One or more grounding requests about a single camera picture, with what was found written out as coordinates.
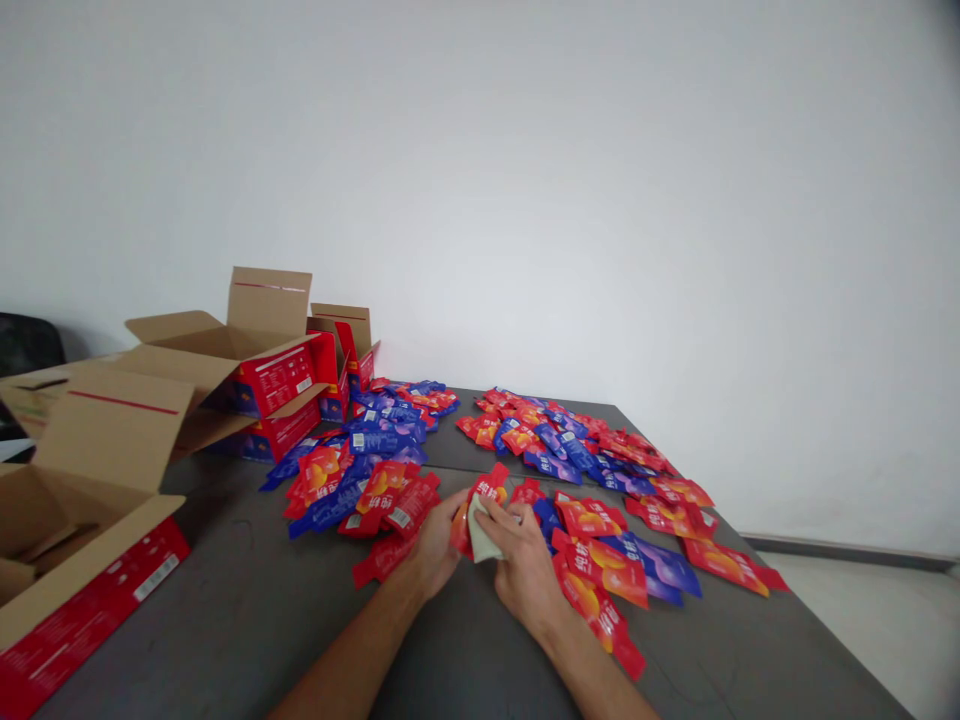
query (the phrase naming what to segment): white wall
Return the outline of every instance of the white wall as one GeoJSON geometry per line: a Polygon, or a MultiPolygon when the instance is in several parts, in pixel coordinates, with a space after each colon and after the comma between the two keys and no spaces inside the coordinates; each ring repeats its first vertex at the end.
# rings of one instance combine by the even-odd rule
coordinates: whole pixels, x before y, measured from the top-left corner
{"type": "Polygon", "coordinates": [[[743,531],[960,554],[960,35],[774,5],[0,0],[0,304],[99,353],[310,270],[743,531]]]}

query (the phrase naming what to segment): open cardboard box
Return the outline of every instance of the open cardboard box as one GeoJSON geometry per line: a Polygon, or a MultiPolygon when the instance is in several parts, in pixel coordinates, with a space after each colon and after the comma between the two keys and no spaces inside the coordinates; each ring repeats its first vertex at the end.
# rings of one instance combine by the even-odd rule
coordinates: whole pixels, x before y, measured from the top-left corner
{"type": "Polygon", "coordinates": [[[143,345],[124,368],[186,380],[206,408],[289,417],[337,383],[333,336],[304,333],[311,280],[235,267],[226,325],[200,310],[128,320],[143,345]]]}
{"type": "Polygon", "coordinates": [[[34,370],[20,375],[0,378],[0,400],[20,427],[34,440],[43,436],[50,419],[50,410],[67,388],[67,383],[77,368],[91,363],[109,363],[118,360],[122,353],[103,355],[34,370]]]}
{"type": "Polygon", "coordinates": [[[336,335],[337,367],[340,368],[336,387],[328,388],[320,399],[324,420],[346,422],[350,391],[366,392],[373,379],[374,360],[380,341],[372,341],[370,309],[351,305],[311,303],[313,317],[307,318],[310,332],[328,332],[336,335]]]}
{"type": "MultiPolygon", "coordinates": [[[[12,375],[0,380],[0,400],[27,435],[38,441],[43,437],[54,405],[70,389],[70,380],[74,373],[82,368],[93,365],[188,382],[194,379],[177,373],[175,364],[161,370],[157,366],[158,361],[163,359],[161,351],[159,348],[139,346],[129,353],[114,353],[12,375]]],[[[199,407],[205,397],[203,389],[195,389],[187,418],[174,443],[170,462],[201,450],[256,422],[254,418],[199,407]]]]}
{"type": "Polygon", "coordinates": [[[253,421],[249,427],[207,447],[207,452],[276,464],[310,434],[310,431],[320,424],[320,420],[320,406],[314,401],[288,417],[253,421]]]}
{"type": "Polygon", "coordinates": [[[189,553],[160,495],[194,389],[90,365],[0,466],[0,717],[26,718],[189,553]]]}

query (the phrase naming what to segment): table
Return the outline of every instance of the table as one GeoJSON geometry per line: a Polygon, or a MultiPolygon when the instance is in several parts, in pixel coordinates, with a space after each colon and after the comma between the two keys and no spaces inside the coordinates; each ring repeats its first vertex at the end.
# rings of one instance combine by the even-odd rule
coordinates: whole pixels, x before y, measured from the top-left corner
{"type": "MultiPolygon", "coordinates": [[[[472,485],[498,459],[454,427],[456,417],[478,414],[469,405],[480,394],[456,392],[463,407],[425,445],[443,496],[472,485]]],[[[561,402],[633,429],[612,405],[561,402]]],[[[528,473],[512,457],[504,464],[512,492],[528,473]]],[[[369,541],[333,531],[287,538],[282,489],[257,492],[266,470],[204,454],[169,469],[163,491],[189,497],[175,517],[192,554],[37,718],[261,718],[279,702],[376,583],[353,589],[351,568],[369,541]]],[[[541,482],[551,493],[563,487],[622,506],[589,479],[581,488],[541,482]]],[[[628,518],[644,539],[679,548],[676,538],[628,518]]],[[[716,540],[757,559],[722,518],[716,540]]],[[[372,717],[579,717],[546,657],[497,599],[494,569],[461,562],[414,622],[372,717]]],[[[638,687],[665,720],[910,718],[796,596],[765,600],[697,574],[704,597],[685,596],[684,608],[651,598],[644,611],[615,599],[647,659],[638,687]]]]}

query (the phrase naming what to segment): hand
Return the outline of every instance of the hand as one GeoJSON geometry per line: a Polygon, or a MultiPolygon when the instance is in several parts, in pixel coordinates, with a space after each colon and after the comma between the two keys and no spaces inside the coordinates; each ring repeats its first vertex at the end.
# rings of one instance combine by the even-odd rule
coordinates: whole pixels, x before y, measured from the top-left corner
{"type": "Polygon", "coordinates": [[[497,564],[497,595],[542,645],[553,629],[569,622],[571,608],[560,590],[536,516],[523,503],[504,510],[490,498],[480,498],[480,502],[490,515],[476,511],[474,519],[504,557],[497,564]]]}
{"type": "Polygon", "coordinates": [[[460,553],[450,546],[450,524],[469,493],[470,488],[464,488],[448,497],[427,514],[420,528],[420,537],[408,562],[417,568],[424,600],[440,592],[460,562],[460,553]]]}

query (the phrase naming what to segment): barcode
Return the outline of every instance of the barcode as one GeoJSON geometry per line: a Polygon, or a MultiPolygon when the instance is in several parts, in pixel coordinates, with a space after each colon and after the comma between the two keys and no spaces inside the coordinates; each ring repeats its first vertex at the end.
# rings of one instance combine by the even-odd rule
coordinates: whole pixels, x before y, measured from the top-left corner
{"type": "Polygon", "coordinates": [[[176,555],[171,555],[164,560],[163,565],[154,570],[153,574],[144,580],[140,587],[133,591],[133,596],[137,599],[137,602],[143,602],[146,600],[147,596],[153,592],[154,588],[163,582],[163,579],[169,575],[170,572],[179,564],[180,558],[178,558],[176,555]]]}
{"type": "Polygon", "coordinates": [[[407,515],[407,514],[406,514],[403,510],[401,510],[400,508],[394,508],[394,509],[393,509],[393,512],[390,513],[390,516],[389,516],[389,517],[390,517],[397,525],[399,525],[400,527],[404,527],[404,528],[405,528],[407,525],[410,524],[410,516],[407,515]]]}

